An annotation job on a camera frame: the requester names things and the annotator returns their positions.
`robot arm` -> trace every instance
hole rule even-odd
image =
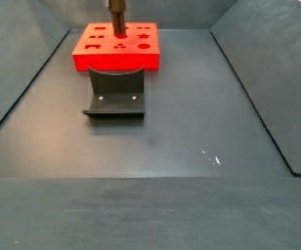
[[[108,11],[111,12],[114,35],[126,35],[124,11],[126,0],[108,0]]]

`star-shaped hole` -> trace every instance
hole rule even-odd
[[[139,36],[139,38],[148,38],[150,36],[148,35],[146,35],[146,34],[142,34],[142,35],[138,35]]]

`black bracket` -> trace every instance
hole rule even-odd
[[[87,116],[144,115],[144,69],[104,74],[90,68],[92,100]]]

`red block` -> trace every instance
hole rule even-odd
[[[72,57],[78,71],[158,70],[158,30],[154,22],[127,22],[126,36],[114,36],[111,22],[90,23]]]

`gray wall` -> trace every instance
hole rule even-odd
[[[0,0],[0,120],[67,31],[36,0]]]
[[[211,33],[290,167],[301,174],[301,3],[239,0]]]
[[[110,21],[103,0],[40,0],[72,28]],[[160,28],[210,28],[237,0],[126,0],[127,21],[155,21]]]

